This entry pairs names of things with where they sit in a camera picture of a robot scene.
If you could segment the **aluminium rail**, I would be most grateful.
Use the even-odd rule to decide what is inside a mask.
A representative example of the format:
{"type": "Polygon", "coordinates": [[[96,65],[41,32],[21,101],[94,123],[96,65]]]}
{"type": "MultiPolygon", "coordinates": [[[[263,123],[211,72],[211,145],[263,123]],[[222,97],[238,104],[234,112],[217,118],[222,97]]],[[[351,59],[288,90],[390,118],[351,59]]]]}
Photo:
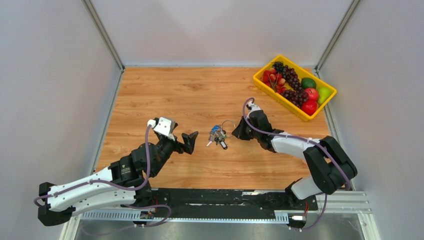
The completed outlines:
{"type": "MultiPolygon", "coordinates": [[[[316,195],[308,203],[308,212],[328,214],[371,214],[371,208],[364,192],[336,191],[332,195],[316,195]]],[[[149,217],[146,210],[111,208],[96,209],[79,216],[85,221],[126,221],[136,224],[165,222],[181,223],[236,223],[236,224],[289,224],[305,221],[303,209],[288,210],[284,207],[270,209],[265,206],[247,204],[197,204],[186,203],[182,207],[172,207],[171,215],[163,210],[159,215],[149,217]]]]}

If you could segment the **green pear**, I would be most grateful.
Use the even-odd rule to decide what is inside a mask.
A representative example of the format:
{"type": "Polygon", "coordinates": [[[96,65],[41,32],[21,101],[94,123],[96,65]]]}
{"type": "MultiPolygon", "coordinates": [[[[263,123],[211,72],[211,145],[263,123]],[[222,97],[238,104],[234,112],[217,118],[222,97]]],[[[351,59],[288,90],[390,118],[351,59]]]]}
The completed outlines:
{"type": "Polygon", "coordinates": [[[332,95],[332,90],[326,86],[322,86],[316,89],[318,92],[318,99],[317,99],[317,103],[322,105],[331,95],[332,95]]]}

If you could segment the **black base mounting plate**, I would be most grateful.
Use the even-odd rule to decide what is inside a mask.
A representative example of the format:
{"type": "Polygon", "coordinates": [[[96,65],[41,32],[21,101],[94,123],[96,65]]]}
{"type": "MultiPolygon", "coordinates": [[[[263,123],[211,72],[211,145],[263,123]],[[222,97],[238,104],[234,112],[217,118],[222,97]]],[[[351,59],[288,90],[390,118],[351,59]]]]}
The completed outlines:
{"type": "Polygon", "coordinates": [[[276,211],[318,209],[315,196],[296,200],[285,192],[235,189],[158,188],[135,197],[134,207],[171,208],[170,217],[189,219],[275,219],[276,211]]]}

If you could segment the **red strawberries cluster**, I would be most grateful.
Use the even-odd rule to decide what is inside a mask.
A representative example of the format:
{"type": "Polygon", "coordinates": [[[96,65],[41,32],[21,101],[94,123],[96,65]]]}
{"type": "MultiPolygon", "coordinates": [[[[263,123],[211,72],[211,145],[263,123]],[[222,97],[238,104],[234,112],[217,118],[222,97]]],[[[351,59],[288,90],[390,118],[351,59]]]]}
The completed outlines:
{"type": "Polygon", "coordinates": [[[263,72],[261,81],[280,95],[287,89],[285,87],[286,80],[274,67],[263,72]]]}

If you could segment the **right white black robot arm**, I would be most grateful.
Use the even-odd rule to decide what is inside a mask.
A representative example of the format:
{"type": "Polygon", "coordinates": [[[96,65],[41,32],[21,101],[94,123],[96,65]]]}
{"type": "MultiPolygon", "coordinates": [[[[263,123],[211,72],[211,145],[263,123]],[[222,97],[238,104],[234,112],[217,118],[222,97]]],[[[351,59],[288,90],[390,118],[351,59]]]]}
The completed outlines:
{"type": "Polygon", "coordinates": [[[358,174],[334,137],[306,139],[273,128],[263,110],[251,111],[247,117],[242,117],[231,134],[239,140],[255,139],[267,151],[288,154],[306,162],[310,175],[285,189],[286,204],[292,209],[301,207],[310,196],[333,194],[358,174]]]}

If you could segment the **metal keyring with keys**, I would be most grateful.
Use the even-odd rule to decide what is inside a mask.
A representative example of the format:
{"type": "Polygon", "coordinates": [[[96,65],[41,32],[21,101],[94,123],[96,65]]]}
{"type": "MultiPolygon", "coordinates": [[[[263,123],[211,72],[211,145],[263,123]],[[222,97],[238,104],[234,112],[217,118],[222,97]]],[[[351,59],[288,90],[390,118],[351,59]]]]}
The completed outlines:
{"type": "Polygon", "coordinates": [[[225,140],[231,138],[232,136],[229,136],[227,134],[227,131],[224,129],[224,125],[226,123],[231,123],[234,129],[236,128],[235,122],[229,119],[224,120],[221,124],[217,124],[221,126],[221,131],[216,132],[215,134],[211,134],[209,131],[208,143],[206,144],[207,147],[210,146],[212,143],[215,143],[217,146],[221,146],[223,150],[228,149],[228,145],[226,144],[225,140]]]}

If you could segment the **green lime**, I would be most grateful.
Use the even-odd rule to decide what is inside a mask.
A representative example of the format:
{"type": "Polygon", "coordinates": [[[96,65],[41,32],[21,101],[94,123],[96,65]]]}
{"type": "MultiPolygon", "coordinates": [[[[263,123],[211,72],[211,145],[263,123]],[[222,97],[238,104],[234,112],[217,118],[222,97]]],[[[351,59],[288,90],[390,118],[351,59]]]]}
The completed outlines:
{"type": "Polygon", "coordinates": [[[304,77],[301,79],[301,87],[305,90],[308,88],[313,88],[315,89],[317,87],[317,83],[315,82],[314,79],[310,78],[310,77],[304,77]]]}

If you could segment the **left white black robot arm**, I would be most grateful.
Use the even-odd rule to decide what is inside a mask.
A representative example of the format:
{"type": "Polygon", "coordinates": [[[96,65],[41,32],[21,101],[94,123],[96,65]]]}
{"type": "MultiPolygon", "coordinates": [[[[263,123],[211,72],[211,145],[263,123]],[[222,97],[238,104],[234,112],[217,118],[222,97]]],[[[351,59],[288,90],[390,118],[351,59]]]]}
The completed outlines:
{"type": "Polygon", "coordinates": [[[181,135],[183,142],[157,134],[156,144],[147,142],[99,172],[71,183],[39,185],[37,218],[47,227],[61,225],[90,210],[110,206],[152,207],[156,203],[149,178],[158,175],[173,153],[192,154],[197,131],[181,135]]]}

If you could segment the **red apple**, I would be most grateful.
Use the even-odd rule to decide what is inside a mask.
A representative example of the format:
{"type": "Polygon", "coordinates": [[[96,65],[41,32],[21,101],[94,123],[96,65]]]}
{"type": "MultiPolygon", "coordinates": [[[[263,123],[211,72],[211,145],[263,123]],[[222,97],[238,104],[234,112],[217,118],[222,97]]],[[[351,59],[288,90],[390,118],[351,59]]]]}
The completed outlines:
{"type": "Polygon", "coordinates": [[[313,87],[309,87],[309,88],[306,88],[304,91],[307,93],[309,101],[313,101],[313,102],[318,101],[320,95],[317,89],[313,87]]]}

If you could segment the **yellow plastic bin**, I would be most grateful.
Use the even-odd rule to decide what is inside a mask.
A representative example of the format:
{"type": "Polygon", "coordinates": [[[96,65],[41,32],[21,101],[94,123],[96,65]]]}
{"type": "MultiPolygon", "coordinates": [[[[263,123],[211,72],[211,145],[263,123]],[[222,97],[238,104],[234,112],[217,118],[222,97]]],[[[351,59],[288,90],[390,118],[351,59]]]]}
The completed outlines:
{"type": "Polygon", "coordinates": [[[337,93],[334,87],[282,55],[255,73],[253,83],[305,122],[312,120],[337,93]]]}

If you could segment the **red round fruit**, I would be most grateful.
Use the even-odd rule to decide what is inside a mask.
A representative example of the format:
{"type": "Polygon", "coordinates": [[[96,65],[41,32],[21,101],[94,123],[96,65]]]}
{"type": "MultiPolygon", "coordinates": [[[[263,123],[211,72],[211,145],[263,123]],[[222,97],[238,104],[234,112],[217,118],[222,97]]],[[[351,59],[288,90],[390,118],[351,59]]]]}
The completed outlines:
{"type": "Polygon", "coordinates": [[[312,116],[318,108],[318,103],[313,100],[308,100],[303,103],[301,110],[309,116],[312,116]]]}

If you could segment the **dark grape bunch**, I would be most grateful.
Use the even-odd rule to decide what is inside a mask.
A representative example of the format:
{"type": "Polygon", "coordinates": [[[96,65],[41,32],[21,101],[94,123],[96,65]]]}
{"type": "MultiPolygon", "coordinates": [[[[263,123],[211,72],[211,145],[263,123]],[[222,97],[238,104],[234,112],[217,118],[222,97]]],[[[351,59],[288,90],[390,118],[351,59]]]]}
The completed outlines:
{"type": "Polygon", "coordinates": [[[285,79],[286,90],[280,94],[297,108],[301,108],[303,103],[308,101],[308,94],[301,86],[298,74],[295,69],[284,64],[282,61],[273,63],[272,68],[275,68],[285,79]]]}

